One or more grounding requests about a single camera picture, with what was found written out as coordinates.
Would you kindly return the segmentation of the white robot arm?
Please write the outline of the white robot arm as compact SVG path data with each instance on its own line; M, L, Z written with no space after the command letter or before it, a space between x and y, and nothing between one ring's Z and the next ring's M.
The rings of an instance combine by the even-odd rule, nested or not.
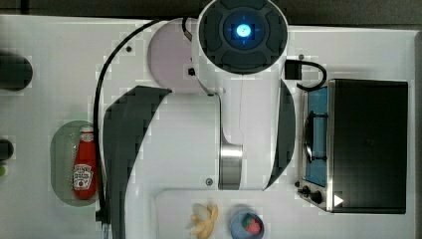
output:
M265 190L295 147L288 23L272 0L212 0L191 33L195 93L162 80L105 111L112 239L158 239L164 191Z

